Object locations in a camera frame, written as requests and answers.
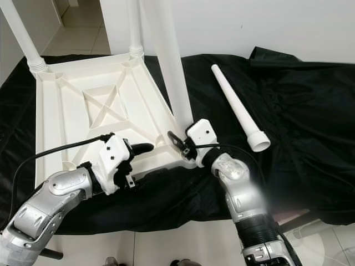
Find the grey robot right leg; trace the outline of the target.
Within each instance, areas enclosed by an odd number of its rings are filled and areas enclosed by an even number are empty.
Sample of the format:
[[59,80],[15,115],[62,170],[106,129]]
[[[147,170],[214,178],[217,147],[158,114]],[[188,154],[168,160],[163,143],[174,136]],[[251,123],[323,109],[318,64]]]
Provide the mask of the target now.
[[202,266],[192,259],[174,259],[169,266]]

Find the black cloth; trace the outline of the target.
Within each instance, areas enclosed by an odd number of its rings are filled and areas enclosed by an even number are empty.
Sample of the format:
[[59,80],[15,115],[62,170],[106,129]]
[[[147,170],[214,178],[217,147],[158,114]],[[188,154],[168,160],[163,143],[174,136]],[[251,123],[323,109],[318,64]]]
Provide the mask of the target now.
[[[205,117],[221,144],[249,149],[211,71],[218,64],[271,140],[255,154],[273,211],[309,210],[329,224],[355,224],[355,64],[304,62],[256,47],[248,58],[182,59],[195,120]],[[166,170],[137,188],[82,202],[60,234],[175,229],[189,221],[229,219],[224,191],[203,169]]]

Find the white door frame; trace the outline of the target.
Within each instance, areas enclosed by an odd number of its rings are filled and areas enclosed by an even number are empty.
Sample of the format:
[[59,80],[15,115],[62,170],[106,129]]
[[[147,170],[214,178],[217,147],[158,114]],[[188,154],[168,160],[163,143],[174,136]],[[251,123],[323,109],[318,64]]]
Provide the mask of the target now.
[[78,27],[80,25],[80,0],[55,0],[55,5],[64,27]]

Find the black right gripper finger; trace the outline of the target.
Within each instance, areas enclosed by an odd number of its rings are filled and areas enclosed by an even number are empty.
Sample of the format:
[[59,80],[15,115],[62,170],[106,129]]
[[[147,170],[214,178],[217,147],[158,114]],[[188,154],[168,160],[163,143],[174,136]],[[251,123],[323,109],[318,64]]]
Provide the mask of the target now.
[[168,139],[170,139],[172,145],[180,151],[182,156],[187,155],[187,145],[182,139],[180,139],[180,137],[178,137],[174,132],[168,131]]

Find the white plastic table top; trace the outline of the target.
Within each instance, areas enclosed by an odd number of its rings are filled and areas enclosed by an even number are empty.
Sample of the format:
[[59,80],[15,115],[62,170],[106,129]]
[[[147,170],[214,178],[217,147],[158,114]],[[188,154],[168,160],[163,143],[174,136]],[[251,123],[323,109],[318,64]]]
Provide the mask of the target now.
[[130,144],[154,145],[131,162],[135,184],[157,170],[194,169],[168,137],[168,131],[186,135],[146,63],[110,55],[50,64],[47,73],[35,73],[36,151],[112,133]]

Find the pink sheet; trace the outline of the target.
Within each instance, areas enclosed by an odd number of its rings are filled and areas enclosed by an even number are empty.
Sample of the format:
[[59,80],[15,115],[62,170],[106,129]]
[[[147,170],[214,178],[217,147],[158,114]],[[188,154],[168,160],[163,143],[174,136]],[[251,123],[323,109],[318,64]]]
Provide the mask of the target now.
[[309,213],[309,209],[297,209],[297,210],[291,210],[291,211],[280,211],[275,214],[275,217],[277,219],[287,219],[291,218],[292,216],[301,216],[304,215],[305,213]]

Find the black metal stand leg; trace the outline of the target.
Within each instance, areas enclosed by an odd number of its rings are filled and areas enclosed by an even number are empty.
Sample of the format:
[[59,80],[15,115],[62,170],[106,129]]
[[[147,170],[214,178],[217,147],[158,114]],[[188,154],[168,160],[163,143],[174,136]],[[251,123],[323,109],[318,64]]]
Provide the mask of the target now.
[[320,220],[314,213],[305,213],[296,216],[280,225],[282,232],[293,231],[294,236],[297,238],[305,238],[337,227],[338,225],[328,224]]
[[50,259],[63,259],[64,253],[56,251],[56,250],[51,250],[48,248],[44,248],[40,252],[40,256],[43,256],[45,258],[50,258]]

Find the white round lamp base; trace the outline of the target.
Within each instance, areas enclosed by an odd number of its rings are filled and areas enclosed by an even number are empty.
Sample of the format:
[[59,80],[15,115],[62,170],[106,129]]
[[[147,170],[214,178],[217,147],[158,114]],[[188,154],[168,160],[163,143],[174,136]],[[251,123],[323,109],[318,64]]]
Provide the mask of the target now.
[[286,233],[302,266],[355,266],[355,223],[314,233],[307,226]]

